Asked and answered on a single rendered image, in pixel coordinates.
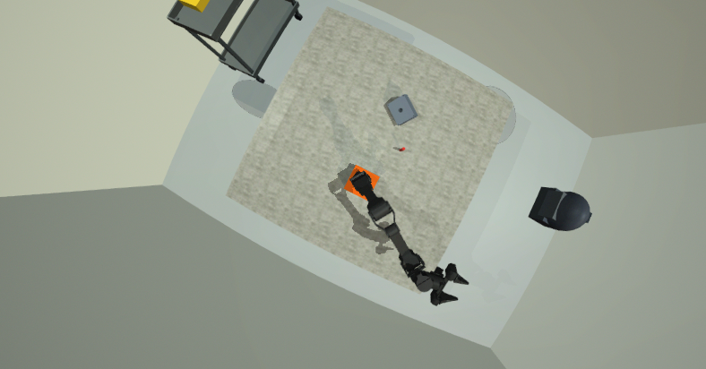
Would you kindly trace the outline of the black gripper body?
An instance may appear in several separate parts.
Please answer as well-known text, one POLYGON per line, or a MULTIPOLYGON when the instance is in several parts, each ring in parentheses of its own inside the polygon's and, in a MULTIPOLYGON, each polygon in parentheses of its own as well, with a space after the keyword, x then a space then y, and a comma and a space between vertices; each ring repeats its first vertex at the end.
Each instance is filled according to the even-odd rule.
POLYGON ((452 281, 456 278, 457 276, 457 269, 456 269, 456 264, 449 263, 447 268, 445 269, 445 276, 439 277, 438 275, 434 274, 432 271, 428 272, 429 277, 433 281, 433 287, 432 287, 432 292, 430 294, 431 297, 431 304, 438 306, 440 301, 442 300, 441 298, 441 293, 443 291, 444 286, 446 283, 449 281, 452 281))

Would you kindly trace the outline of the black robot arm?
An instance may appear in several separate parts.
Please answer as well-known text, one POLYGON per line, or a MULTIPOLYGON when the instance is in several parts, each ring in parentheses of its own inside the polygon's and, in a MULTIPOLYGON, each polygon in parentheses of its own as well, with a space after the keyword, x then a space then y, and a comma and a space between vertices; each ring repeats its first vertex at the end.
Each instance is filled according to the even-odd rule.
POLYGON ((397 251, 400 253, 399 259, 401 260, 400 266, 407 273, 407 277, 411 278, 412 282, 418 287, 421 292, 426 292, 432 289, 433 281, 429 277, 428 271, 424 271, 424 260, 421 259, 419 254, 414 254, 412 249, 409 249, 403 238, 401 237, 400 229, 395 223, 395 213, 391 208, 390 203, 385 201, 383 197, 377 197, 373 192, 374 188, 371 185, 371 177, 366 171, 356 172, 352 178, 349 179, 353 184, 356 191, 358 191, 361 196, 365 196, 368 200, 367 208, 369 210, 368 215, 371 217, 373 222, 385 217, 391 211, 393 213, 393 223, 386 227, 380 227, 375 223, 384 233, 392 240, 395 244, 397 251), (422 263, 422 265, 420 265, 422 263), (420 266, 419 266, 420 265, 420 266), (419 267, 418 267, 419 266, 419 267))

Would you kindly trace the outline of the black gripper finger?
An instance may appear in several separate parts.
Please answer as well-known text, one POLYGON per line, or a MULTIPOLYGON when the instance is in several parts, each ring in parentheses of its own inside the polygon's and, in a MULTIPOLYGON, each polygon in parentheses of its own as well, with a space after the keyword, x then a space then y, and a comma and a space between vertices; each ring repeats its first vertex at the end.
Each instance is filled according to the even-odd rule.
POLYGON ((446 293, 443 292, 443 291, 442 291, 442 293, 441 293, 441 298, 442 298, 442 300, 440 301, 439 304, 448 303, 448 302, 450 302, 450 301, 458 301, 458 297, 452 296, 452 295, 448 295, 448 294, 446 294, 446 293))
POLYGON ((459 273, 457 273, 457 276, 453 280, 453 283, 459 283, 459 284, 465 284, 465 285, 469 284, 469 282, 466 279, 464 279, 459 273))

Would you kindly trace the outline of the dark grey sloped panel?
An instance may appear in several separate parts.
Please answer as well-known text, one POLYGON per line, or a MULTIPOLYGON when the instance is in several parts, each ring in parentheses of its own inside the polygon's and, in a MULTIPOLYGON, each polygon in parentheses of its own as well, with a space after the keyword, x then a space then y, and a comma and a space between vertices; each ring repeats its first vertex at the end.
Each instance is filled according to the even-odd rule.
POLYGON ((418 113, 411 103, 408 94, 403 94, 387 106, 390 109, 397 125, 404 124, 411 119, 417 118, 418 116, 418 113))

